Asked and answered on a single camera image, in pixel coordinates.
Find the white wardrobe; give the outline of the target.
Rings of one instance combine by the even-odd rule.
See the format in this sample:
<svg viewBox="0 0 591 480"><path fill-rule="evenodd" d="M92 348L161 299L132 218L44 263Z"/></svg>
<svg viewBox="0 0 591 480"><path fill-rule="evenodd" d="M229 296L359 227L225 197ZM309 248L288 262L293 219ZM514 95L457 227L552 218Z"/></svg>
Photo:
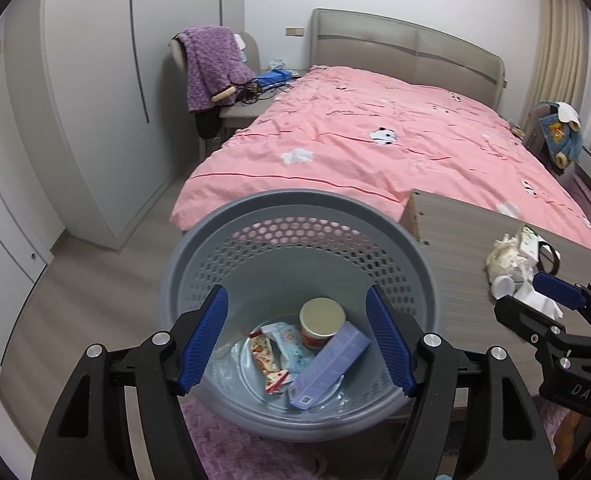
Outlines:
<svg viewBox="0 0 591 480"><path fill-rule="evenodd" d="M0 0L0 369L62 234L121 247L198 154L171 53L244 0Z"/></svg>

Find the beige chair left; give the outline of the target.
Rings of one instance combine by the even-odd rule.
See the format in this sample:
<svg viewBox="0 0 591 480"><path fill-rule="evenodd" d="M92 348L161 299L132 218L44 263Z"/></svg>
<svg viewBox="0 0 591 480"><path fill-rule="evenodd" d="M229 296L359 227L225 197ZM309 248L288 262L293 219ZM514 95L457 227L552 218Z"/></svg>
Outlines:
<svg viewBox="0 0 591 480"><path fill-rule="evenodd" d="M253 70L260 68L260 54L256 40L248 32L239 32L238 36L245 41L244 53L250 55L249 61ZM233 106L219 108L221 113L221 129L216 136L210 140L200 140L200 159L204 160L211 155L220 145L228 140L238 129L247 128L256 117L260 116L270 107L276 98L278 89L268 91L259 99L244 102L238 100Z"/></svg>

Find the chair right of bed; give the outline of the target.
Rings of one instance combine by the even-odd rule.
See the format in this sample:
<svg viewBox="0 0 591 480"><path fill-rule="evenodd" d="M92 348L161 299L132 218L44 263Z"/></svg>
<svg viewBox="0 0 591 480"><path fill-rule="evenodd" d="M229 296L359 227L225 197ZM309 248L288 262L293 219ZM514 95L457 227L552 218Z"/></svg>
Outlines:
<svg viewBox="0 0 591 480"><path fill-rule="evenodd" d="M560 178L565 170L556 166L550 157L546 139L539 121L553 114L553 108L547 103L539 103L527 115L527 125L524 127L522 145L556 178Z"/></svg>

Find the grey perforated trash basket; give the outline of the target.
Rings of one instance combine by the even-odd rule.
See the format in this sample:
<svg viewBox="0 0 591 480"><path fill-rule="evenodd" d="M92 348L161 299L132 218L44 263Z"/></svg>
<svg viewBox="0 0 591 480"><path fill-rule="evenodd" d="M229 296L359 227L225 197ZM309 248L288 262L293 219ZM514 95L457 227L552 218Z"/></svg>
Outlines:
<svg viewBox="0 0 591 480"><path fill-rule="evenodd" d="M367 290L426 332L441 327L430 266L416 240L379 211L339 195L274 191L235 200L188 229L164 275L159 324L200 308L214 286L228 294L227 320L192 394L227 422L262 437L315 442L350 436L404 408L377 346L307 411L268 394L249 335L265 324L296 324L307 300L327 297L369 334Z"/></svg>

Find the white tissue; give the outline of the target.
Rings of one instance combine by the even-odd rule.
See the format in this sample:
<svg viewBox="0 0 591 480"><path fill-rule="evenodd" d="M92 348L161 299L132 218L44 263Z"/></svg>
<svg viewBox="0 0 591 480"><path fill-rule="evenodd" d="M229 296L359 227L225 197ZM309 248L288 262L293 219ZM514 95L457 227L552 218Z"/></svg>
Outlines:
<svg viewBox="0 0 591 480"><path fill-rule="evenodd" d="M513 298L523 302L530 308L548 316L554 321L563 319L563 313L555 300L537 292L533 286L534 275L530 274L516 285Z"/></svg>

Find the small green white carton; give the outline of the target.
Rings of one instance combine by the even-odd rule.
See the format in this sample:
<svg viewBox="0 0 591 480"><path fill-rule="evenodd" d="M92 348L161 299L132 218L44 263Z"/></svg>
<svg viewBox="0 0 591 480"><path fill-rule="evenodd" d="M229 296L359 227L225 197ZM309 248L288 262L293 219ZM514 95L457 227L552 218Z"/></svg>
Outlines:
<svg viewBox="0 0 591 480"><path fill-rule="evenodd" d="M518 252L530 263L537 263L539 256L539 235L527 224L523 224L517 233Z"/></svg>

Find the cream lined paper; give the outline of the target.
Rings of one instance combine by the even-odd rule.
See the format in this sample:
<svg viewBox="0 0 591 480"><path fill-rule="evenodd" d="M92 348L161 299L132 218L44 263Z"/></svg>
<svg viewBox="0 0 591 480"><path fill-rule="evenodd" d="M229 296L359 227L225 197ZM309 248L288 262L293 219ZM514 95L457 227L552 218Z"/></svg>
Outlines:
<svg viewBox="0 0 591 480"><path fill-rule="evenodd" d="M484 266L490 283L499 276L509 276L515 282L530 281L534 276L534 264L519 252L517 237L508 234L495 240Z"/></svg>

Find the blue denim jacket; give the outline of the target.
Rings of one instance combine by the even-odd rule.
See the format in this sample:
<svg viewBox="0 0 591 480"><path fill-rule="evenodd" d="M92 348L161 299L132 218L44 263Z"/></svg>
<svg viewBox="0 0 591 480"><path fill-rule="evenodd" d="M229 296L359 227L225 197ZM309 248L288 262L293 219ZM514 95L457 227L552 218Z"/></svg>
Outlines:
<svg viewBox="0 0 591 480"><path fill-rule="evenodd" d="M580 115L567 102L541 101L547 110L538 118L537 128L542 133L546 152L553 166L565 171L576 162L583 148L583 133Z"/></svg>

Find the grey wood-grain table board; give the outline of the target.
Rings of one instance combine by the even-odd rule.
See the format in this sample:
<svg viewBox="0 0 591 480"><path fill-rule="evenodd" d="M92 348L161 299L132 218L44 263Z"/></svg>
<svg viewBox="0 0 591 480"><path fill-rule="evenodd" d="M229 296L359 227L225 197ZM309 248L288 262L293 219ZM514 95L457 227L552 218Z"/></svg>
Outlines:
<svg viewBox="0 0 591 480"><path fill-rule="evenodd" d="M454 346L482 351L504 347L515 362L534 349L495 320L485 260L494 243L522 222L439 194L414 190L401 218L417 238L440 289L442 334Z"/></svg>

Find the purple knit blanket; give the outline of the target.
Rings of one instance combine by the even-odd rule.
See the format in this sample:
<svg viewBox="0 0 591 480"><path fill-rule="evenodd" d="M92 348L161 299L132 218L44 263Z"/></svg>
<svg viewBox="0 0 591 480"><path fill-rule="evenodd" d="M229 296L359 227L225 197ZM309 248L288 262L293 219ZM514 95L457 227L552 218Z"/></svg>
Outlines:
<svg viewBox="0 0 591 480"><path fill-rule="evenodd" d="M234 105L240 89L256 78L227 27L190 27L175 38L185 52L189 112Z"/></svg>

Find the red white snack wrapper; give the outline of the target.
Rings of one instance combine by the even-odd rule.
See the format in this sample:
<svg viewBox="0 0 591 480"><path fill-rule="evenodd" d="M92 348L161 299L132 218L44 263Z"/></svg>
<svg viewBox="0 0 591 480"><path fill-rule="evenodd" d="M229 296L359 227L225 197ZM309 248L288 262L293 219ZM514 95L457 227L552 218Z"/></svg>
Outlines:
<svg viewBox="0 0 591 480"><path fill-rule="evenodd" d="M253 361L265 379L265 392L278 394L282 385L289 378L288 370L278 365L271 339L268 336L262 332L254 332L249 335L249 341Z"/></svg>

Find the white plastic bottle cap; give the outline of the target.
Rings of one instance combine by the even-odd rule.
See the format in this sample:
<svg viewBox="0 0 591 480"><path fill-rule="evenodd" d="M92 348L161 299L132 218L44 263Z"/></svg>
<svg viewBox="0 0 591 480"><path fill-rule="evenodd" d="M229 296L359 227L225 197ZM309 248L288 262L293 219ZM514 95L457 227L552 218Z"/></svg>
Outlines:
<svg viewBox="0 0 591 480"><path fill-rule="evenodd" d="M511 297L516 291L516 283L510 275L498 275L491 283L491 294L494 299Z"/></svg>

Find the beige wall switch plate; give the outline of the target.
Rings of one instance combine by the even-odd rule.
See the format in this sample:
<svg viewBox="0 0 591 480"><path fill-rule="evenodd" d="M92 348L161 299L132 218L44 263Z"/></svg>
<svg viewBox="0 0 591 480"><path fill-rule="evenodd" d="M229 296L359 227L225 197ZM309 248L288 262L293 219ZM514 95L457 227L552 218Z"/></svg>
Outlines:
<svg viewBox="0 0 591 480"><path fill-rule="evenodd" d="M304 29L301 27L287 27L285 29L285 35L287 37L303 37Z"/></svg>

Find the grey upholstered headboard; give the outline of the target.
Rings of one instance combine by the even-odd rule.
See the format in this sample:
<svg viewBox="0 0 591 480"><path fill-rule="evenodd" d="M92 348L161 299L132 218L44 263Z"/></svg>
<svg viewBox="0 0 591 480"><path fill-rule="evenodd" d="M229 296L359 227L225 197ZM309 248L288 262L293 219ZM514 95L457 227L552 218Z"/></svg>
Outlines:
<svg viewBox="0 0 591 480"><path fill-rule="evenodd" d="M440 87L493 110L505 88L505 64L496 54L437 29L355 11L312 12L309 64L347 66Z"/></svg>

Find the lavender rectangular box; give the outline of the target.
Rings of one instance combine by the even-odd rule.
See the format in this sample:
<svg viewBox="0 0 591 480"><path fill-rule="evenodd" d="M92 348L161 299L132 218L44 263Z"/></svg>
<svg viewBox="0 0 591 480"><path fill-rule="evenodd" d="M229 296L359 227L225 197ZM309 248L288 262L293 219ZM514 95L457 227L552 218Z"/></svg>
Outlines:
<svg viewBox="0 0 591 480"><path fill-rule="evenodd" d="M311 364L291 382L290 405L309 410L335 387L349 368L369 347L370 339L350 322L345 322Z"/></svg>

